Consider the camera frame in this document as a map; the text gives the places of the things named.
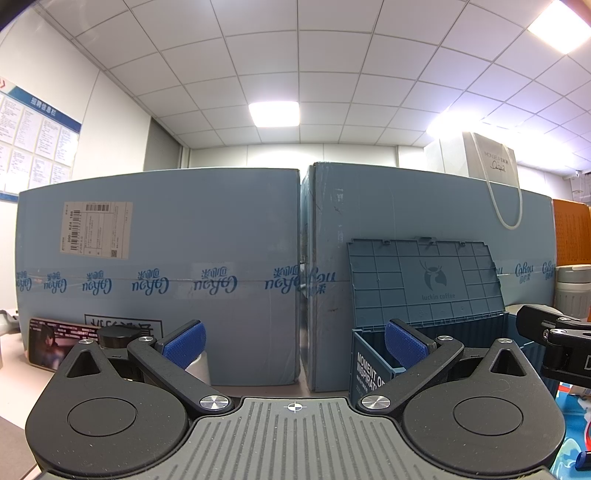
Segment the white cylindrical container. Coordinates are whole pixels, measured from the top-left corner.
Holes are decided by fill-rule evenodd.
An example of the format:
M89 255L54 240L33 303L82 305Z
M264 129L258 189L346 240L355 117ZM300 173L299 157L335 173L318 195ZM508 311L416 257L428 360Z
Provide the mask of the white cylindrical container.
M192 376L197 377L203 383L207 385L211 385L211 380L209 379L209 365L207 364L207 353L203 352L199 355L195 361L189 365L186 369Z
M591 307L591 265L556 267L554 306L565 315L587 321Z

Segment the blue cardboard box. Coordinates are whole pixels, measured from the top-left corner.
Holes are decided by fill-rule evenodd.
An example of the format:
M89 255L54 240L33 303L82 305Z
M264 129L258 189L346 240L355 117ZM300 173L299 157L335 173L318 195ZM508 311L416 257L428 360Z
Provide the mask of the blue cardboard box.
M216 385L299 375L297 170L191 168L22 192L21 329L40 316L133 323L161 338L207 330Z
M491 184L514 224L517 189ZM552 304L556 235L549 197L523 191L523 219L505 229L486 182L445 173L316 163L302 183L306 303L302 360L313 391L349 385L353 309L347 243L353 238L462 238L490 248L505 305Z

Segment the drop ceiling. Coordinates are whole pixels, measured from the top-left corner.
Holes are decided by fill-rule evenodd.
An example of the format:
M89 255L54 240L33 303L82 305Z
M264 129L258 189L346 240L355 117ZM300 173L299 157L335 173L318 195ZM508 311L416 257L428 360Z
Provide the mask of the drop ceiling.
M527 27L550 0L40 0L36 10L190 148L265 142L423 147L450 110L544 134L591 170L591 41ZM248 104L300 103L256 128Z

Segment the metal screw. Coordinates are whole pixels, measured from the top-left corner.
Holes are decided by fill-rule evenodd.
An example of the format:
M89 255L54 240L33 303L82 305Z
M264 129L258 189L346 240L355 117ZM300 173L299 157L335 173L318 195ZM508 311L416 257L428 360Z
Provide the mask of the metal screw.
M221 410L229 405L230 401L223 395L208 395L203 397L199 404L206 410Z
M390 399L383 395L368 395L361 400L361 404L369 410L383 410L390 406Z

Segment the bulletin board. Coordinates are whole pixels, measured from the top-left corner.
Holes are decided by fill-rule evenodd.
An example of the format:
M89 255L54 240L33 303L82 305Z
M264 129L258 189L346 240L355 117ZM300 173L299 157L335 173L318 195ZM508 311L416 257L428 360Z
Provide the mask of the bulletin board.
M0 200L72 176L82 125L0 77Z

